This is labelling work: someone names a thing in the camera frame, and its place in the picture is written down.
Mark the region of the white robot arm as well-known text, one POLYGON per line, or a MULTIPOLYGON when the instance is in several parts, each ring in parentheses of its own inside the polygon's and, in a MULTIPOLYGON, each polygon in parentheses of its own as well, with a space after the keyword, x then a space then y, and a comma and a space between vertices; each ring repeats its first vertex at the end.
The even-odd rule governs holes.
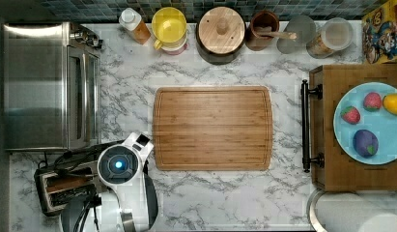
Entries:
POLYGON ((71 200, 59 216, 62 232, 148 232, 158 213, 156 190, 146 171, 154 145, 142 133, 104 149, 99 180, 107 187, 71 200))

